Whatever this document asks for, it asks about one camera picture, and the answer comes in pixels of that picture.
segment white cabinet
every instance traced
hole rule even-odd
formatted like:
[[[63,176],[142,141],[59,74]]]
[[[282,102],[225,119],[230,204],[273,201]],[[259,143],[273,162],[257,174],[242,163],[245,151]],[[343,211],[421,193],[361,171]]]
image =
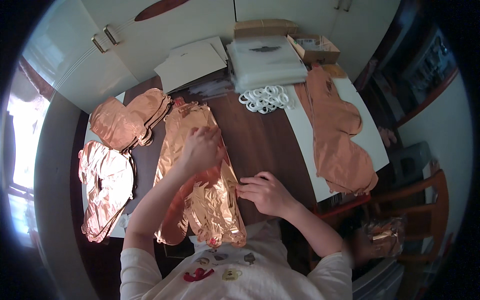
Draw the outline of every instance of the white cabinet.
[[[190,0],[139,22],[135,16],[157,0],[82,2],[98,27],[108,24],[119,43],[113,50],[140,82],[156,75],[153,69],[172,48],[213,36],[226,44],[233,36],[233,0]]]
[[[108,49],[105,54],[92,43],[94,34]],[[107,41],[80,0],[58,0],[32,33],[23,56],[58,92],[91,113],[108,96],[139,83]]]
[[[330,37],[339,0],[236,0],[237,21],[285,19],[295,22],[302,33]]]
[[[400,0],[344,0],[329,40],[341,54],[338,64],[352,82],[367,65],[387,32]]]

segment grey stool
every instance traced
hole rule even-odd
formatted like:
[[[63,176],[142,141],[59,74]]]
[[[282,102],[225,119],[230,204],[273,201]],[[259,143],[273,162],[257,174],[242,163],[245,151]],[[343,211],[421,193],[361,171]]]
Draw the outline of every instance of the grey stool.
[[[392,188],[400,188],[423,179],[422,170],[430,162],[432,155],[427,142],[420,142],[395,151],[388,158],[395,173]]]

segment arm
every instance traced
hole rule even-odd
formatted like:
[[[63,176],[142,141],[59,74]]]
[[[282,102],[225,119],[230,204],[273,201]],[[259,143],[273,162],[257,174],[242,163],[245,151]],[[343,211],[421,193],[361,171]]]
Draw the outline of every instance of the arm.
[[[220,137],[218,127],[190,129],[178,161],[133,211],[123,249],[139,248],[155,256],[153,234],[162,224],[177,191],[190,177],[217,165],[225,156],[226,150],[217,147]]]
[[[270,172],[260,172],[255,177],[241,178],[238,196],[255,203],[258,211],[279,216],[295,226],[320,257],[340,252],[342,238],[328,224],[312,214],[295,200],[287,189]]]

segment cabinet handle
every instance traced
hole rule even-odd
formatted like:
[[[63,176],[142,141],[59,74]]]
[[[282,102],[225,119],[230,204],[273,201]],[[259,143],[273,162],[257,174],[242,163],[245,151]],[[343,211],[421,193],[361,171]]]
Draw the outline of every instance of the cabinet handle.
[[[349,12],[350,7],[352,7],[352,2],[353,2],[353,0],[350,0],[350,2],[348,3],[347,9],[343,9],[343,10],[346,11],[346,12]]]
[[[100,44],[96,41],[95,37],[96,37],[96,35],[93,35],[92,42],[95,44],[95,46],[98,48],[98,50],[100,50],[100,52],[102,52],[102,54],[104,54],[105,52],[108,51],[108,49],[103,50],[102,46],[100,46]]]
[[[340,5],[342,5],[342,0],[338,0],[338,3],[336,4],[336,7],[334,7],[334,9],[340,9]]]
[[[110,40],[110,42],[112,42],[112,44],[114,46],[118,45],[117,41],[113,38],[113,35],[110,33],[110,31],[108,31],[108,28],[107,28],[108,24],[105,25],[105,27],[103,27],[103,32],[105,32],[105,34],[107,35],[108,39]]]

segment open cardboard box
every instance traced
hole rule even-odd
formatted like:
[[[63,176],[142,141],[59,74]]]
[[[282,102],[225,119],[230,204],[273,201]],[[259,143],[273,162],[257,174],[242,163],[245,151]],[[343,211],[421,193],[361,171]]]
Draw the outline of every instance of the open cardboard box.
[[[320,64],[335,64],[336,60],[340,56],[340,50],[330,42],[326,37],[319,35],[306,35],[306,34],[288,34],[288,41],[292,44],[301,60],[306,64],[318,62]],[[316,45],[322,43],[323,50],[308,50],[304,49],[297,43],[297,39],[311,39],[315,40]]]
[[[263,19],[236,22],[233,38],[255,36],[287,36],[297,33],[298,25],[289,20]]]

